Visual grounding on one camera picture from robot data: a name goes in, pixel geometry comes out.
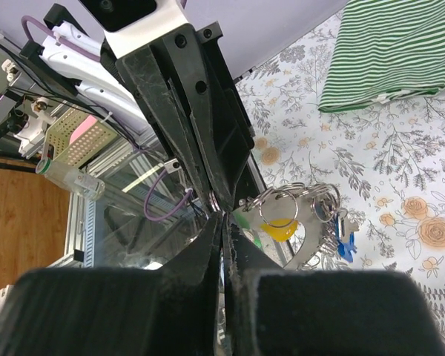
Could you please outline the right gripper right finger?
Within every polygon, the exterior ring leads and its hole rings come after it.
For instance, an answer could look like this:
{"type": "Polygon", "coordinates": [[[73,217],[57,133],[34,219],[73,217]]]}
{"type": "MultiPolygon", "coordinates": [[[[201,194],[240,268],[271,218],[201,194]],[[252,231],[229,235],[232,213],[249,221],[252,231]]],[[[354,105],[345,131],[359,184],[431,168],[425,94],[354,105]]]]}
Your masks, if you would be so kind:
{"type": "Polygon", "coordinates": [[[445,355],[425,298],[405,274],[285,270],[231,214],[222,246],[234,355],[445,355]]]}

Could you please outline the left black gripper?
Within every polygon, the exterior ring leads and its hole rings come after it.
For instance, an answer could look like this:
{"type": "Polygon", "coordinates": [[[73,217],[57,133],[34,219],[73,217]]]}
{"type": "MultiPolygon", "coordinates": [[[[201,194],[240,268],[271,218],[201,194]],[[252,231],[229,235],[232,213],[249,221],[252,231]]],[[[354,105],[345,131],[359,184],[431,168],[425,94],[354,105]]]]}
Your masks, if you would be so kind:
{"type": "Polygon", "coordinates": [[[169,156],[182,164],[203,208],[229,211],[254,141],[217,43],[218,23],[190,24],[119,58],[103,42],[101,63],[135,98],[169,156]]]}

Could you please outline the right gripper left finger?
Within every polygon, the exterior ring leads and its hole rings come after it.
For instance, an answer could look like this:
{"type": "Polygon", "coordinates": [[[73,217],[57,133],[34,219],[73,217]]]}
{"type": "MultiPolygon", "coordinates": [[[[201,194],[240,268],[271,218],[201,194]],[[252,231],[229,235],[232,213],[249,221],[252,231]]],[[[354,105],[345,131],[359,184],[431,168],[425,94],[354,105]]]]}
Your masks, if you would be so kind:
{"type": "Polygon", "coordinates": [[[0,355],[212,355],[223,216],[155,270],[41,268],[0,311],[0,355]]]}

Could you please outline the yellow key tag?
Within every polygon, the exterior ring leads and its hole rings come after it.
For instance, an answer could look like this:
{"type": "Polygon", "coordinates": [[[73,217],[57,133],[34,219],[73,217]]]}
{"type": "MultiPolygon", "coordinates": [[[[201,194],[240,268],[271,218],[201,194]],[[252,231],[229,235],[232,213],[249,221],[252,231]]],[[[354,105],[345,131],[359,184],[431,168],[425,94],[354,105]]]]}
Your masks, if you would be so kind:
{"type": "Polygon", "coordinates": [[[260,228],[274,241],[282,243],[289,240],[298,229],[299,222],[293,219],[277,219],[263,223],[260,228]]]}

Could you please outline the blue key tag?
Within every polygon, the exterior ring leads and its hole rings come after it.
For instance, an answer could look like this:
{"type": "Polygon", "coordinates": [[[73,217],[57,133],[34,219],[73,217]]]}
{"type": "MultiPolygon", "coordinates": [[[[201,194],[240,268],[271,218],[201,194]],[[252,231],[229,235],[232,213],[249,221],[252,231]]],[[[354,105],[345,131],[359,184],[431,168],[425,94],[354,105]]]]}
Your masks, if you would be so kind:
{"type": "Polygon", "coordinates": [[[355,245],[355,233],[359,231],[357,222],[348,218],[348,211],[341,208],[334,219],[335,238],[337,240],[337,252],[348,263],[353,262],[353,254],[357,253],[355,245]]]}

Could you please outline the metal key ring disc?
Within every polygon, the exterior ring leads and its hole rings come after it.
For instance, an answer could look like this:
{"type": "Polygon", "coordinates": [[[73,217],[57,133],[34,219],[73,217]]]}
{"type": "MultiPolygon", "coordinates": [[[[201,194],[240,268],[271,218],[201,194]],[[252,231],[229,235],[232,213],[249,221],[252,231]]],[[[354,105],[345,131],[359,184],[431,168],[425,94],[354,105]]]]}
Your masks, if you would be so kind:
{"type": "Polygon", "coordinates": [[[247,238],[288,270],[316,268],[324,251],[344,264],[357,253],[359,225],[349,220],[333,184],[267,188],[255,198],[241,199],[233,215],[247,238]]]}

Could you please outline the green key tag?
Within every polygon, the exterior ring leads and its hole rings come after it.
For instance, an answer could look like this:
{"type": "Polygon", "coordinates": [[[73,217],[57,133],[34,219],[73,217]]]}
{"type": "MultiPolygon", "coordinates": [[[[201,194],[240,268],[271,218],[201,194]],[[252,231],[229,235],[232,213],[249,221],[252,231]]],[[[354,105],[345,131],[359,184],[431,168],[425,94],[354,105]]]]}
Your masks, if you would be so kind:
{"type": "Polygon", "coordinates": [[[263,245],[258,237],[252,237],[251,241],[253,242],[253,244],[256,245],[256,247],[258,247],[259,249],[263,249],[263,245]]]}

